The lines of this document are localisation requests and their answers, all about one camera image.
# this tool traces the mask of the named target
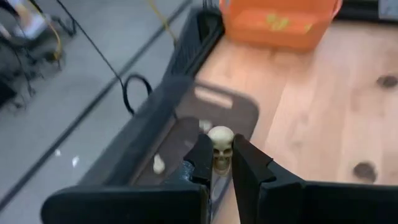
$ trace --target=orange plastic container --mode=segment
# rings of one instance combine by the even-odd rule
[[[255,45],[313,50],[343,0],[220,0],[226,35]]]

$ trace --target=white skull figurine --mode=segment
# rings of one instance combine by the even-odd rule
[[[207,135],[213,141],[213,169],[218,175],[226,176],[231,169],[234,133],[225,126],[217,126]]]

